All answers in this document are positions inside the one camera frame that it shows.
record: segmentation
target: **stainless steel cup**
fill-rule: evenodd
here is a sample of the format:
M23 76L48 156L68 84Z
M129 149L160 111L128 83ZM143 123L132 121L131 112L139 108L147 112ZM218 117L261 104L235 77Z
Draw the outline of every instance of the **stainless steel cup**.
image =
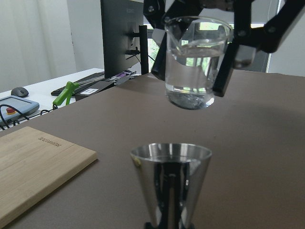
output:
M154 229L190 229L212 152L192 144L153 143L131 152Z

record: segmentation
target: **emergency stop button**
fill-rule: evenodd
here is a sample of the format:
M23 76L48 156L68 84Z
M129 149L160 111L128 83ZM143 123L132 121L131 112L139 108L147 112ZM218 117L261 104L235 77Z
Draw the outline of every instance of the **emergency stop button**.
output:
M8 115L13 115L13 114L16 113L16 111L13 108L10 108L10 107L6 108L6 112L7 112Z

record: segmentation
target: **green object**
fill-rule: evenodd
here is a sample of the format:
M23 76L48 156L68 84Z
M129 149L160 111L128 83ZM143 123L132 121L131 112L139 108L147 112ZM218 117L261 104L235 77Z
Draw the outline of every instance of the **green object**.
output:
M65 89L56 97L56 99L53 101L53 104L56 106L60 106L63 103L63 101L67 99L66 105L68 105L70 103L70 99L74 90L79 86L80 85L78 83L72 83L70 81L67 82Z

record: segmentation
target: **label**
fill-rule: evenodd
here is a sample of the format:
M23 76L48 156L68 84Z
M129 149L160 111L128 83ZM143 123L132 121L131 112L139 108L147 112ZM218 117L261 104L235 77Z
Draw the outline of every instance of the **label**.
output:
M98 91L99 89L94 89L94 88L88 88L86 91L83 91L81 94L92 94L96 91Z
M49 143L51 145L54 145L54 146L57 146L57 147L61 146L61 144L59 144L58 142L53 142L53 141L51 141L49 139L46 139L44 137L40 137L40 138L38 138L38 140L41 140L43 142L47 142L47 143Z

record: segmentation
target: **black box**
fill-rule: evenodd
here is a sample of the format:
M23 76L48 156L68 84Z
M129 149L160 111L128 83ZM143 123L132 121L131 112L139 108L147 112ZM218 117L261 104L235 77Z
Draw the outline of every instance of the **black box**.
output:
M76 93L74 95L75 100L76 101L81 100L83 98L86 98L90 95L104 91L113 86L114 86L114 82L99 81L99 82L95 83L94 85L91 85L91 86L87 87L86 89L82 90L81 92Z

